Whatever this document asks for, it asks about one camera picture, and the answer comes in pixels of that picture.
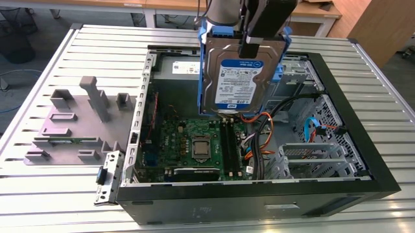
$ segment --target hard drive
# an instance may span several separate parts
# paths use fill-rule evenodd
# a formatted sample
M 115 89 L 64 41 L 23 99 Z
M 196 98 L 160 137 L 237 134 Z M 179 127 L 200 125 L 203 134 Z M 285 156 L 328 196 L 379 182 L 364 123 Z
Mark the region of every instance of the hard drive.
M 253 59 L 239 58 L 239 39 L 207 38 L 201 114 L 255 114 L 284 51 L 285 41 L 263 41 Z

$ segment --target slotted metal surface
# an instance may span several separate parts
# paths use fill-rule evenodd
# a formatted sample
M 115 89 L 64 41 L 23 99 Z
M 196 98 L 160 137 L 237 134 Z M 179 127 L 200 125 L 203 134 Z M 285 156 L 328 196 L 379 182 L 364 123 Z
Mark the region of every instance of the slotted metal surface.
M 307 107 L 303 108 L 300 115 L 297 116 L 295 127 L 301 129 L 304 127 L 306 119 L 312 116 L 323 125 L 339 126 L 342 125 L 342 120 L 339 116 L 335 115 L 335 110 L 332 107 L 331 100 L 328 96 L 322 96 L 316 102 L 308 103 Z M 315 130 L 315 127 L 310 125 L 310 131 Z M 297 130 L 296 137 L 300 142 L 306 142 L 304 130 Z M 316 143 L 336 143 L 343 146 L 347 150 L 346 158 L 352 159 L 355 166 L 359 170 L 366 170 L 364 163 L 360 159 L 360 154 L 352 144 L 348 133 L 344 135 L 334 135 L 332 129 L 327 130 L 327 137 L 318 136 L 314 139 Z
M 93 207 L 96 166 L 25 166 L 24 154 L 51 108 L 55 89 L 85 95 L 80 77 L 97 77 L 107 95 L 136 92 L 149 44 L 199 46 L 187 30 L 84 25 L 71 30 L 0 141 L 0 232 L 414 232 L 414 115 L 358 46 L 346 39 L 293 37 L 291 51 L 322 54 L 399 182 L 402 191 L 324 218 L 139 226 L 120 206 Z

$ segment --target side panel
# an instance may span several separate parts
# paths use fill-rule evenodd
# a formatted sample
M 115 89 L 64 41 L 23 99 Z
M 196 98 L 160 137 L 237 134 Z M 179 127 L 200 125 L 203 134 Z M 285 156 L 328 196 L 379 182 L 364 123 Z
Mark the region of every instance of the side panel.
M 119 203 L 141 225 L 327 216 L 363 200 L 362 195 L 324 194 Z
M 380 190 L 400 191 L 396 180 L 382 159 L 374 142 L 347 101 L 344 93 L 330 72 L 322 56 L 318 53 L 307 53 L 307 56 L 311 60 L 315 71 L 319 74 L 320 81 L 326 87 L 326 91 L 335 106 L 336 112 L 347 127 L 351 140 L 355 144 L 356 149 L 359 150 L 360 156 L 363 157 L 364 163 L 370 170 L 370 174 L 374 180 L 379 183 Z

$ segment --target motherboard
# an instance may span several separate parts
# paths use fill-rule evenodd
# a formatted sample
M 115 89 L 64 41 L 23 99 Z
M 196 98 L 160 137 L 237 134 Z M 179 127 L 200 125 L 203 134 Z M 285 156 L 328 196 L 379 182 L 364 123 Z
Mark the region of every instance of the motherboard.
M 157 153 L 143 150 L 140 182 L 244 180 L 240 140 L 245 125 L 233 120 L 169 119 L 160 126 Z

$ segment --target white label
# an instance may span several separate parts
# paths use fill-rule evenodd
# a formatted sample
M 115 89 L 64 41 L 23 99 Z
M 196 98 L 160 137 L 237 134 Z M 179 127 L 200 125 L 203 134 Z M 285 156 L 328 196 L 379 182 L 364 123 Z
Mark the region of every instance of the white label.
M 247 166 L 247 173 L 253 174 L 253 167 Z
M 227 104 L 227 108 L 237 108 L 235 104 L 249 104 L 256 88 L 253 77 L 261 69 L 261 61 L 223 60 L 215 103 Z
M 141 7 L 141 4 L 132 4 L 132 3 L 124 3 L 124 6 L 135 6 L 135 7 Z
M 173 62 L 173 74 L 199 74 L 200 62 Z

